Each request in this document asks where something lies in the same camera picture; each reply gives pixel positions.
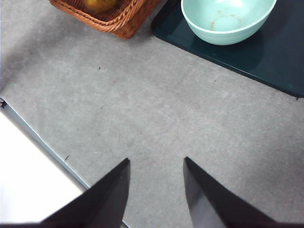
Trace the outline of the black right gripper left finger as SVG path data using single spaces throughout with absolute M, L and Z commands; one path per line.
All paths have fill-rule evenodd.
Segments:
M 126 158 L 82 195 L 42 222 L 58 225 L 120 225 L 129 185 L 130 160 Z

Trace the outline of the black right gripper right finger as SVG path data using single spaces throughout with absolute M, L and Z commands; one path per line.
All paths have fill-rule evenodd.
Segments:
M 276 222 L 225 188 L 189 157 L 183 160 L 183 177 L 193 225 L 253 225 Z

